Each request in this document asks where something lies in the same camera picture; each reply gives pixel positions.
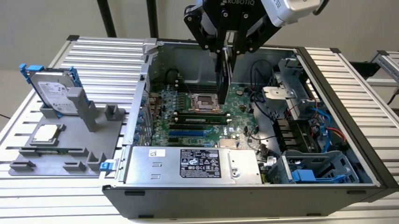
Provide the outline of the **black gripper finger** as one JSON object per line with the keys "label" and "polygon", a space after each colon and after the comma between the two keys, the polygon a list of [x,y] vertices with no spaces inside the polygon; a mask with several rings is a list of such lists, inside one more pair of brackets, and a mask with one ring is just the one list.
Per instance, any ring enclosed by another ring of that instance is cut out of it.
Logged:
{"label": "black gripper finger", "polygon": [[[210,35],[201,25],[202,15],[206,15],[209,20],[218,17],[218,24],[214,26],[216,32]],[[228,56],[222,50],[225,46],[226,27],[228,27],[228,10],[221,8],[218,15],[210,14],[202,10],[202,5],[189,5],[184,11],[185,25],[202,50],[209,50],[216,54],[214,71],[229,71]]]}
{"label": "black gripper finger", "polygon": [[236,65],[237,57],[241,56],[246,51],[249,53],[253,53],[269,40],[273,34],[280,30],[280,27],[276,27],[272,24],[266,14],[261,17],[260,26],[249,35],[246,35],[246,31],[249,28],[249,15],[242,14],[238,21],[237,32],[234,33],[232,42],[232,53],[229,56],[229,63],[232,68]]}

